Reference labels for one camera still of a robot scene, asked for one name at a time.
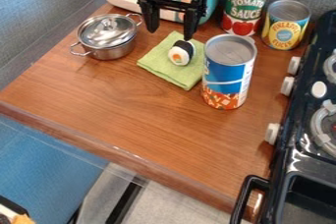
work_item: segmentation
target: can label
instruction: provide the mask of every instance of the can label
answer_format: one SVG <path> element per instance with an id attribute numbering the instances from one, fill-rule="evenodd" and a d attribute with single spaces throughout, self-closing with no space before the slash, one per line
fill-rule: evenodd
<path id="1" fill-rule="evenodd" d="M 262 31 L 262 40 L 270 47 L 280 50 L 295 48 L 304 38 L 308 19 L 288 22 L 266 15 Z"/>
<path id="2" fill-rule="evenodd" d="M 266 0 L 226 0 L 223 28 L 236 35 L 256 33 Z"/>
<path id="3" fill-rule="evenodd" d="M 201 95 L 216 109 L 236 109 L 246 101 L 252 77 L 254 59 L 239 66 L 218 64 L 205 59 Z"/>

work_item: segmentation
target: green cloth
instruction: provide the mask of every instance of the green cloth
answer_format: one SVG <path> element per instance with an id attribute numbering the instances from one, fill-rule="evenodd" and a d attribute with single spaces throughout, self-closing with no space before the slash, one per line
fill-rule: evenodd
<path id="1" fill-rule="evenodd" d="M 177 40 L 183 36 L 173 31 L 156 47 L 138 60 L 138 65 L 154 75 L 173 83 L 185 90 L 190 90 L 201 79 L 203 72 L 204 44 L 192 40 L 196 55 L 187 66 L 176 66 L 168 58 L 168 52 Z"/>

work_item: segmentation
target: blue seat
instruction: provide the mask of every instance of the blue seat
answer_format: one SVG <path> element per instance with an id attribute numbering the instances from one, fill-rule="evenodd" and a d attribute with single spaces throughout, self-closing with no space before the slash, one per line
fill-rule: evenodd
<path id="1" fill-rule="evenodd" d="M 38 224 L 67 223 L 107 163 L 0 116 L 0 195 Z"/>

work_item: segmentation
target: black stove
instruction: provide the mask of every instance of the black stove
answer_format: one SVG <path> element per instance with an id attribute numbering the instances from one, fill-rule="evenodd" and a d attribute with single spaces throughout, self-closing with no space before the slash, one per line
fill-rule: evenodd
<path id="1" fill-rule="evenodd" d="M 246 177 L 231 217 L 240 223 L 253 190 L 264 192 L 256 223 L 336 223 L 336 10 L 317 23 L 305 55 L 293 58 L 282 93 L 290 103 L 270 124 L 271 176 Z"/>

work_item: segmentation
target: tomato sauce can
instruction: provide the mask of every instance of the tomato sauce can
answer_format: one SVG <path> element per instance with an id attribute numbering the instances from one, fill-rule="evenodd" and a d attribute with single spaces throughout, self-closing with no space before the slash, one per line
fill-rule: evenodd
<path id="1" fill-rule="evenodd" d="M 266 0 L 226 0 L 223 29 L 236 35 L 253 35 L 259 27 Z"/>
<path id="2" fill-rule="evenodd" d="M 268 46 L 291 50 L 303 40 L 310 10 L 294 0 L 278 0 L 269 5 L 261 38 Z"/>
<path id="3" fill-rule="evenodd" d="M 201 96 L 211 107 L 236 109 L 247 99 L 257 54 L 252 38 L 221 34 L 205 44 Z"/>

